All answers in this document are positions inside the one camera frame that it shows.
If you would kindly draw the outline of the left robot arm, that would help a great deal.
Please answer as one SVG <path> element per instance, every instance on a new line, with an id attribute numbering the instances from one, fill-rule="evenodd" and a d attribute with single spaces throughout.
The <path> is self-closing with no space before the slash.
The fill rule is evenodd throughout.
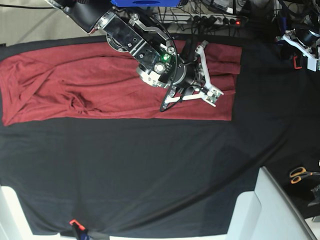
<path id="1" fill-rule="evenodd" d="M 312 52 L 312 48 L 320 39 L 320 2 L 318 0 L 304 0 L 298 4 L 296 10 L 289 8 L 284 0 L 278 0 L 281 6 L 281 38 L 287 37 Z"/>

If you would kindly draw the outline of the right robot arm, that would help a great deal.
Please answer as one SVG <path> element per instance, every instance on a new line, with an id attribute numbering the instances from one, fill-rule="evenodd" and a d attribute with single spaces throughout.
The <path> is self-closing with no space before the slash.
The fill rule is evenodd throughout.
<path id="1" fill-rule="evenodd" d="M 129 53 L 138 62 L 137 73 L 152 87 L 177 92 L 206 95 L 213 86 L 206 63 L 207 42 L 197 45 L 187 39 L 181 52 L 173 37 L 157 20 L 145 23 L 139 12 L 120 16 L 117 7 L 106 0 L 49 0 L 53 8 L 62 11 L 82 30 L 90 34 L 102 30 L 108 44 L 118 52 Z"/>

